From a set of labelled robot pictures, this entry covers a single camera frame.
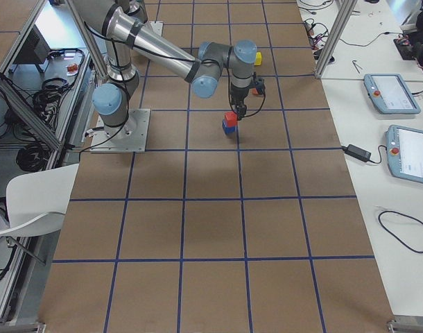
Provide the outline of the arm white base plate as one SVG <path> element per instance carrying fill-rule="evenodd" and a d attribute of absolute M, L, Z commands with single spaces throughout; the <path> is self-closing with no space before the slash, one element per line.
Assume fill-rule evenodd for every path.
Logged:
<path fill-rule="evenodd" d="M 151 31 L 153 31 L 155 34 L 162 36 L 164 22 L 162 22 L 162 21 L 147 21 L 144 25 L 147 28 L 149 28 Z"/>
<path fill-rule="evenodd" d="M 109 128 L 96 131 L 92 136 L 91 153 L 144 153 L 148 136 L 150 112 L 145 109 L 130 109 L 128 122 L 119 129 Z"/>

